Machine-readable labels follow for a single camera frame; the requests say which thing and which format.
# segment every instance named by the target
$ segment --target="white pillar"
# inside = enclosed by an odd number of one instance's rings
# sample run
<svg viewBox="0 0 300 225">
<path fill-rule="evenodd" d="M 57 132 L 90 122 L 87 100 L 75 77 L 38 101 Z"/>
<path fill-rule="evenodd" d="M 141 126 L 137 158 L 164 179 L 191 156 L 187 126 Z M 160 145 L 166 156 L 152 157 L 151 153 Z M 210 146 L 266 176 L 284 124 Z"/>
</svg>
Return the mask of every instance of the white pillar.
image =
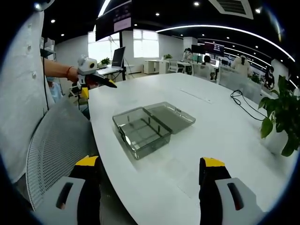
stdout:
<svg viewBox="0 0 300 225">
<path fill-rule="evenodd" d="M 275 80 L 274 89 L 279 91 L 279 88 L 278 88 L 279 75 L 285 76 L 286 80 L 288 80 L 289 69 L 287 67 L 285 67 L 285 65 L 283 65 L 278 60 L 272 60 L 271 65 L 274 67 L 274 72 L 273 72 L 273 76 L 274 76 L 274 80 Z"/>
<path fill-rule="evenodd" d="M 197 45 L 198 44 L 198 40 L 194 37 L 184 37 L 183 38 L 183 51 L 186 48 L 191 48 L 192 49 L 192 45 Z"/>
</svg>

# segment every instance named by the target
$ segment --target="transparent plastic box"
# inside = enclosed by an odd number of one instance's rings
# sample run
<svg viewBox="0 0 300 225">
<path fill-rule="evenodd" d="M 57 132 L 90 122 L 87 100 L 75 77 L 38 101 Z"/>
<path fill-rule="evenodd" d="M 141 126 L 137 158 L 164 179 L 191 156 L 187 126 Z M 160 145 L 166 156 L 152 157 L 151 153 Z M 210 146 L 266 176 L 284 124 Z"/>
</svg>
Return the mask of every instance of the transparent plastic box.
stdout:
<svg viewBox="0 0 300 225">
<path fill-rule="evenodd" d="M 196 121 L 194 117 L 167 102 L 149 105 L 144 109 L 165 124 L 172 134 L 177 134 Z"/>
<path fill-rule="evenodd" d="M 144 108 L 112 117 L 123 141 L 136 159 L 141 159 L 169 143 L 171 132 Z"/>
</svg>

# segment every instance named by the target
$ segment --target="window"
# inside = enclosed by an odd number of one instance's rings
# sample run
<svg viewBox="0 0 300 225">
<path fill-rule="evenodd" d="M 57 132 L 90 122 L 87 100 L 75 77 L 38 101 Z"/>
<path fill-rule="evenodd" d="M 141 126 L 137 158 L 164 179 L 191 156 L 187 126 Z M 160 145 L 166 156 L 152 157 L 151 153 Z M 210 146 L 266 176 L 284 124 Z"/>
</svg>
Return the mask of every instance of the window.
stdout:
<svg viewBox="0 0 300 225">
<path fill-rule="evenodd" d="M 107 57 L 112 61 L 114 50 L 120 47 L 119 33 L 96 41 L 96 33 L 90 32 L 88 42 L 89 57 L 96 59 L 98 63 Z"/>
<path fill-rule="evenodd" d="M 133 47 L 135 58 L 158 58 L 158 34 L 148 30 L 134 30 Z"/>
</svg>

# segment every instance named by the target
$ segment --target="white office chair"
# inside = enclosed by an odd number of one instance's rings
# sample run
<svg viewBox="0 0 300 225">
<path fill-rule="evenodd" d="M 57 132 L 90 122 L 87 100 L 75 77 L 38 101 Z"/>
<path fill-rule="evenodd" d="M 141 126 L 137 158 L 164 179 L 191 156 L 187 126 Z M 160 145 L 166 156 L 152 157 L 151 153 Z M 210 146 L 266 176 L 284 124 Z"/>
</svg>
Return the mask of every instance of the white office chair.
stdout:
<svg viewBox="0 0 300 225">
<path fill-rule="evenodd" d="M 199 65 L 196 66 L 196 70 L 194 71 L 194 76 L 205 79 L 205 80 L 210 80 L 210 68 L 206 65 Z"/>
<path fill-rule="evenodd" d="M 243 77 L 238 71 L 232 69 L 230 67 L 220 66 L 219 73 L 218 73 L 218 80 L 221 86 L 229 88 L 231 90 L 237 90 L 242 88 L 239 86 L 241 82 L 240 79 Z"/>
<path fill-rule="evenodd" d="M 176 60 L 169 60 L 169 69 L 168 69 L 168 71 L 178 73 L 178 69 L 179 68 L 177 66 L 177 61 Z"/>
<path fill-rule="evenodd" d="M 40 122 L 30 142 L 26 183 L 32 208 L 76 162 L 98 154 L 91 123 L 67 97 L 58 101 Z"/>
<path fill-rule="evenodd" d="M 255 83 L 255 82 L 251 81 L 250 79 L 247 80 L 247 84 L 243 91 L 243 95 L 246 98 L 259 104 L 262 99 L 261 92 L 262 92 L 262 87 L 260 84 Z"/>
</svg>

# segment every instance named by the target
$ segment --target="white flower pot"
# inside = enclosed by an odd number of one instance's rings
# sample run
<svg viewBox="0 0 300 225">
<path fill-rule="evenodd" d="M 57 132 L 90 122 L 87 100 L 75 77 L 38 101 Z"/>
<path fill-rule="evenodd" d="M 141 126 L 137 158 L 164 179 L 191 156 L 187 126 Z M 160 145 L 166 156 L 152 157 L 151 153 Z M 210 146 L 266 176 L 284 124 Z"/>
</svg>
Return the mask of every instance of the white flower pot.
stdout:
<svg viewBox="0 0 300 225">
<path fill-rule="evenodd" d="M 262 139 L 262 144 L 265 146 L 270 152 L 280 155 L 282 153 L 283 148 L 285 147 L 288 140 L 288 136 L 285 130 L 280 133 L 276 132 L 275 124 L 273 124 L 273 129 L 271 133 Z"/>
</svg>

